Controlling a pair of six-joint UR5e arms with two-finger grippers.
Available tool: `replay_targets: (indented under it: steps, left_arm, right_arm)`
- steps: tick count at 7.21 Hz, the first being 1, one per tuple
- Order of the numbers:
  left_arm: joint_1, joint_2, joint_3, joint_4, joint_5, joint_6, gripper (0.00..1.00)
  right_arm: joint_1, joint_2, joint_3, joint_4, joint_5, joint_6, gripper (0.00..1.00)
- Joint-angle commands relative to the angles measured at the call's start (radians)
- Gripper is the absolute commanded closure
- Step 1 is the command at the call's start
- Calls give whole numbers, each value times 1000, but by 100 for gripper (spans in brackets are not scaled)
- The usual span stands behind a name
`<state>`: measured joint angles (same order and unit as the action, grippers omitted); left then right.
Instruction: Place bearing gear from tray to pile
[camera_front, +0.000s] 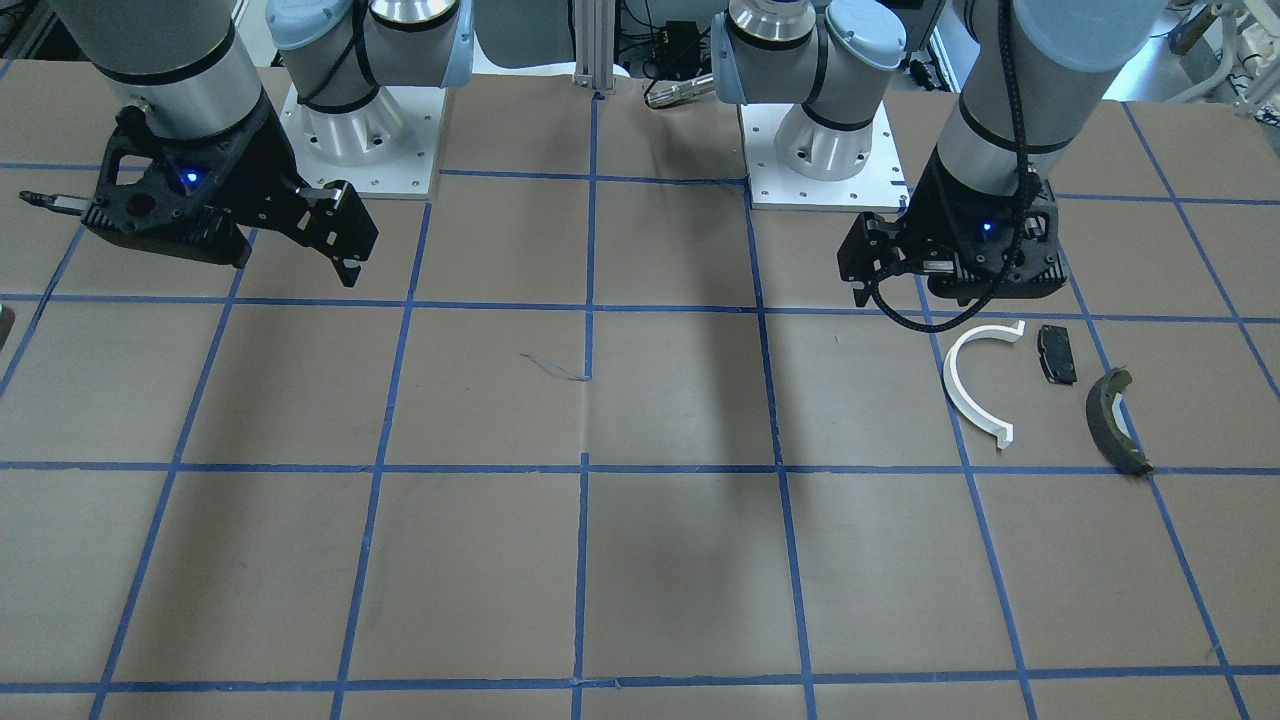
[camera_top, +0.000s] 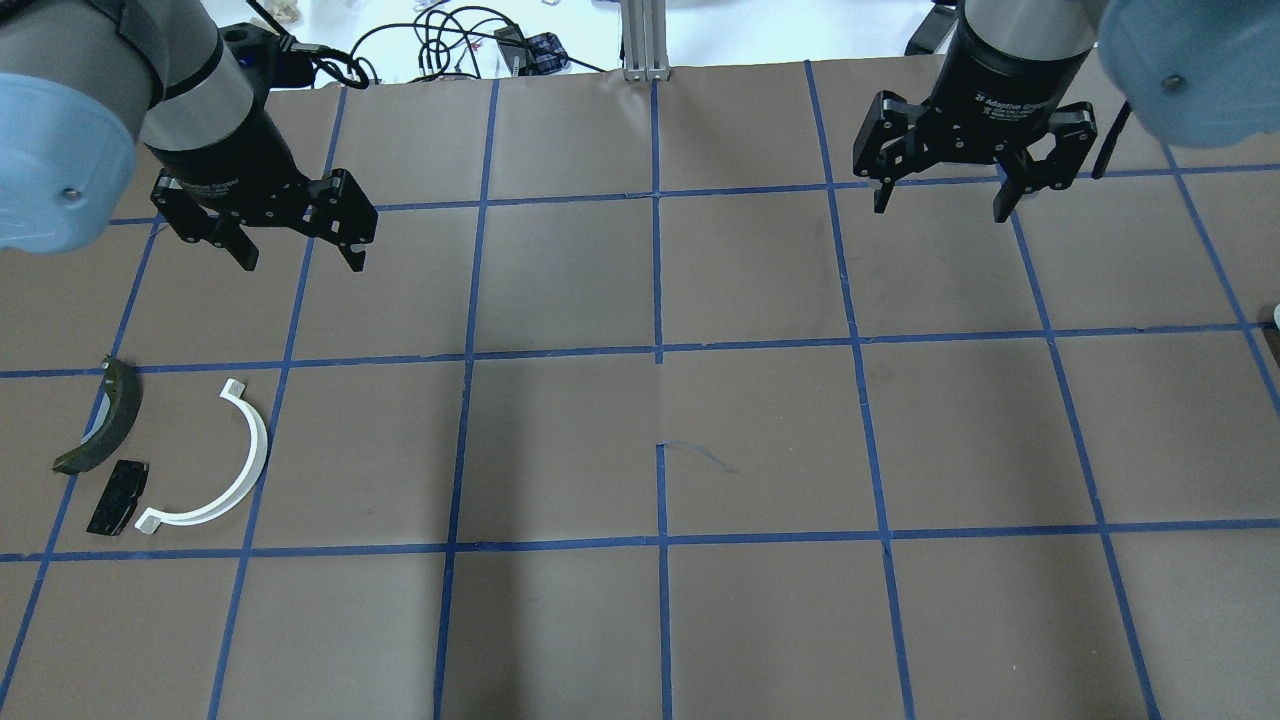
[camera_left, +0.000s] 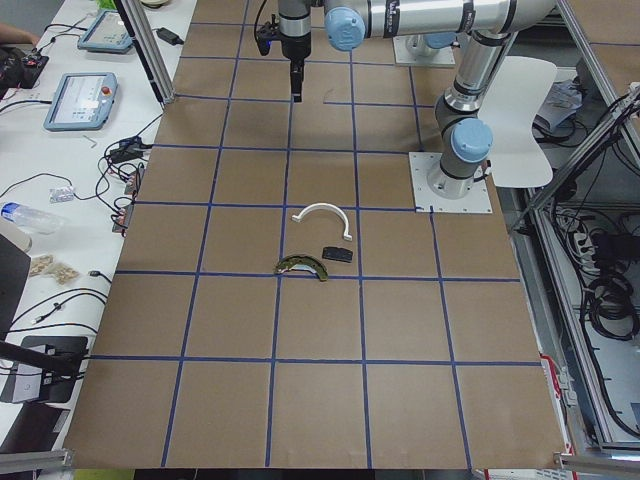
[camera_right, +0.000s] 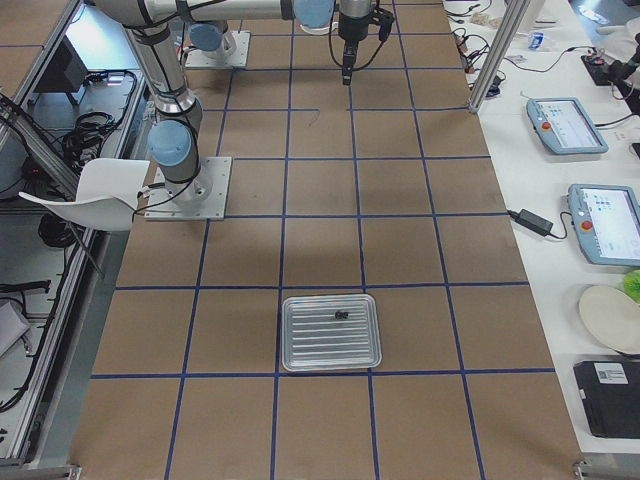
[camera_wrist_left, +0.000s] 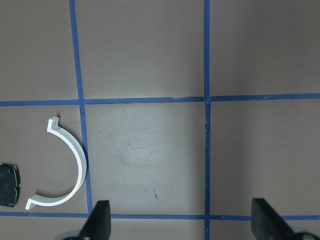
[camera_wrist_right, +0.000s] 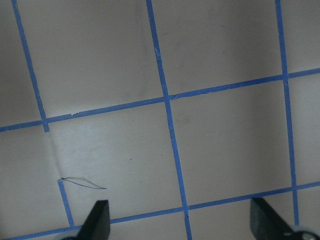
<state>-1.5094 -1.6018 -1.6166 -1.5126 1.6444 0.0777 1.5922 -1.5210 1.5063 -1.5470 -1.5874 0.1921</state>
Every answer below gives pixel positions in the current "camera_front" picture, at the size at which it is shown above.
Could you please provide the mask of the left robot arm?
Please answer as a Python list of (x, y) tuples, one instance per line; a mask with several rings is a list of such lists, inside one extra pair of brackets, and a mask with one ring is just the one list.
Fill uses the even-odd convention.
[[(1051, 174), (1161, 1), (960, 1), (975, 60), (899, 217), (859, 214), (838, 247), (858, 306), (901, 275), (961, 307), (1057, 293), (1070, 270)], [(710, 26), (722, 102), (778, 105), (786, 170), (852, 178), (869, 161), (911, 49), (882, 1), (728, 1)]]

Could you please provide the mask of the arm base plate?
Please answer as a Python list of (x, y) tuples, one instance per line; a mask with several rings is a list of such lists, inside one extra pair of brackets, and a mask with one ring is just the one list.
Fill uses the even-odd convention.
[(426, 200), (448, 96), (445, 88), (383, 87), (364, 108), (325, 114), (298, 104), (291, 87), (280, 120), (310, 184), (340, 179), (364, 199)]
[(904, 210), (909, 188), (884, 105), (855, 131), (815, 123), (800, 105), (739, 109), (751, 205), (762, 210)]

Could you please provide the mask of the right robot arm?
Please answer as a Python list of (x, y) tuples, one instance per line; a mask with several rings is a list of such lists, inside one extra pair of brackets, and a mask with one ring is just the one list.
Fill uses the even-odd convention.
[(106, 242), (243, 268), (246, 228), (312, 249), (353, 287), (379, 232), (349, 178), (415, 155), (419, 120), (393, 88), (444, 90), (474, 72), (470, 1), (270, 1), (294, 88), (275, 111), (224, 1), (55, 1), (122, 101), (86, 197), (23, 192)]

